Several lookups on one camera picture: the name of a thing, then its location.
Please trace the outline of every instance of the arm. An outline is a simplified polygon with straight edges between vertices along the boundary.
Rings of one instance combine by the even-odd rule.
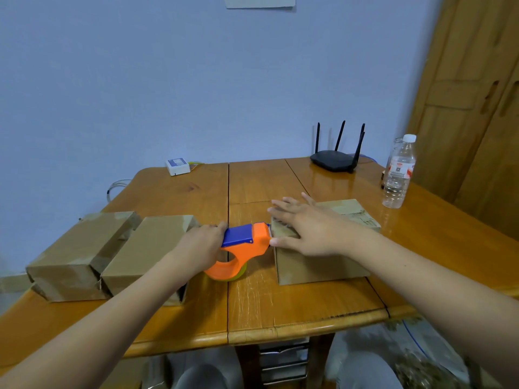
[[[519,381],[519,302],[438,265],[331,210],[293,198],[272,201],[269,212],[292,225],[300,239],[271,245],[305,255],[346,255],[402,295],[434,327],[502,384]]]
[[[159,307],[215,263],[226,228],[191,229],[145,275],[10,370],[0,386],[99,387]]]

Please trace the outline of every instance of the forearm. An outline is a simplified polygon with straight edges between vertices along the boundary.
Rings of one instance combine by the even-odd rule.
[[[152,315],[190,276],[180,259],[163,259],[14,367],[0,384],[22,389],[99,387]]]
[[[349,256],[402,295],[497,379],[510,379],[519,360],[519,302],[369,229],[360,232],[356,240],[361,244],[354,242],[347,249]]]

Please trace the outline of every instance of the orange tape dispenser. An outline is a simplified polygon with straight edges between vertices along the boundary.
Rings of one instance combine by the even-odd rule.
[[[221,249],[234,254],[229,262],[216,262],[205,274],[217,281],[232,281],[247,269],[247,261],[263,255],[270,243],[270,227],[264,222],[229,228],[225,231]]]

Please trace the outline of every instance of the wooden door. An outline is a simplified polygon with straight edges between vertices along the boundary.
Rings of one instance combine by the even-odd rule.
[[[444,0],[408,126],[413,181],[454,202],[519,55],[519,0]]]
[[[519,64],[481,141],[455,204],[519,240]]]

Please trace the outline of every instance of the cabinet handle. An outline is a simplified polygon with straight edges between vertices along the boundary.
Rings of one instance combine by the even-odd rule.
[[[499,112],[499,117],[504,117],[507,115],[510,105],[514,102],[515,94],[516,94],[518,88],[519,88],[519,80],[516,80],[514,82],[514,84],[512,84],[512,88],[510,89],[510,92],[508,93],[507,98],[504,100],[503,107],[501,108],[501,111]]]
[[[494,81],[492,83],[492,86],[490,86],[490,90],[488,91],[488,94],[485,97],[485,102],[483,103],[483,106],[481,107],[480,114],[485,114],[488,111],[488,106],[490,104],[490,101],[492,100],[492,97],[494,96],[494,93],[497,90],[497,85],[499,84],[499,80]]]

